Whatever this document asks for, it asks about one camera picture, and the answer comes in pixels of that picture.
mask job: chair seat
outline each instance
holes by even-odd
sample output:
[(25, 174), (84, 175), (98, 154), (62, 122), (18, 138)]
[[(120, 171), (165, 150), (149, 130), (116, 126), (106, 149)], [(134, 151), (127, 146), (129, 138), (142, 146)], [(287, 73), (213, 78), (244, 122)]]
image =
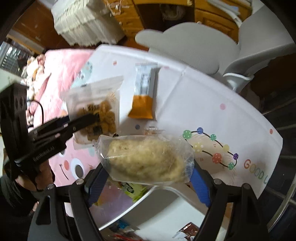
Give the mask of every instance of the chair seat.
[(208, 75), (223, 73), (239, 55), (230, 37), (197, 23), (181, 23), (164, 32), (142, 30), (135, 40), (153, 53), (171, 56)]

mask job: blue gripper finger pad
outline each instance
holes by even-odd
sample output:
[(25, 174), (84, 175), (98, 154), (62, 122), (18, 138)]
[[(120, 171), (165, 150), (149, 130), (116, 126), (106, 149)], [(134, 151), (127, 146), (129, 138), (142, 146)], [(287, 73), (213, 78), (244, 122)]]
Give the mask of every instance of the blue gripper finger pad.
[(196, 170), (196, 168), (193, 169), (192, 176), (190, 178), (190, 181), (193, 185), (193, 188), (199, 198), (199, 200), (204, 203), (207, 207), (210, 207), (211, 200), (210, 200), (210, 193), (209, 188), (205, 184), (204, 180)]

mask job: chair backrest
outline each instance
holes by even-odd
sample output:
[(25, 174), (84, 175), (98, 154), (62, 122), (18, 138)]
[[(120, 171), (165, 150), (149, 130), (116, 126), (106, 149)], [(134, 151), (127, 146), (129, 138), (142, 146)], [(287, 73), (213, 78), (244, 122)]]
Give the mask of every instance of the chair backrest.
[(238, 58), (224, 73), (250, 76), (267, 66), (271, 59), (296, 52), (296, 45), (288, 31), (267, 6), (242, 23), (238, 46)]

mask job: colorful string of balls print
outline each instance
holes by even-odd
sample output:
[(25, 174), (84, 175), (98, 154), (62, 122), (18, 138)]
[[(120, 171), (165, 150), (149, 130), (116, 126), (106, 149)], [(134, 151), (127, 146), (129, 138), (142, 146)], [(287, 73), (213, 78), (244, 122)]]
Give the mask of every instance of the colorful string of balls print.
[(204, 153), (206, 153), (206, 154), (208, 154), (208, 155), (210, 155), (210, 156), (212, 157), (212, 161), (213, 161), (213, 163), (220, 164), (220, 165), (222, 165), (222, 166), (224, 166), (224, 167), (227, 167), (229, 170), (232, 170), (232, 169), (237, 165), (237, 159), (238, 159), (239, 155), (238, 155), (237, 153), (232, 154), (232, 153), (229, 151), (229, 146), (228, 146), (228, 145), (224, 145), (224, 146), (223, 146), (219, 141), (217, 141), (217, 140), (216, 140), (217, 137), (216, 137), (215, 134), (208, 135), (208, 134), (204, 133), (202, 127), (199, 127), (199, 128), (197, 128), (196, 131), (185, 130), (185, 131), (183, 132), (183, 135), (182, 135), (182, 136), (183, 136), (183, 138), (187, 141), (188, 139), (190, 139), (190, 138), (192, 137), (192, 133), (204, 134), (204, 135), (206, 135), (207, 137), (209, 137), (211, 141), (215, 141), (215, 142), (217, 142), (217, 143), (222, 147), (222, 149), (223, 149), (225, 152), (227, 152), (227, 153), (229, 153), (230, 155), (233, 156), (233, 159), (235, 160), (235, 163), (230, 162), (228, 165), (223, 164), (223, 163), (221, 162), (221, 161), (222, 161), (222, 155), (221, 155), (220, 153), (215, 153), (214, 155), (212, 155), (211, 153), (202, 150), (203, 145), (202, 145), (200, 142), (198, 142), (198, 143), (196, 143), (196, 144), (194, 144), (194, 145), (191, 145), (191, 144), (190, 144), (191, 147), (192, 147), (194, 150), (196, 150), (197, 152), (199, 152), (200, 150), (202, 150), (201, 152), (204, 152)]

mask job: orange wrapper section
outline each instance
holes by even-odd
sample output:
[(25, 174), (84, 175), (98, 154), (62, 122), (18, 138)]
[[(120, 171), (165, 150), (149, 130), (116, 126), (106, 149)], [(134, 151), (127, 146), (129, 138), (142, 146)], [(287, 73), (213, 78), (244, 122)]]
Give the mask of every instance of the orange wrapper section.
[(153, 119), (152, 98), (148, 95), (134, 95), (132, 109), (128, 116), (135, 119)]

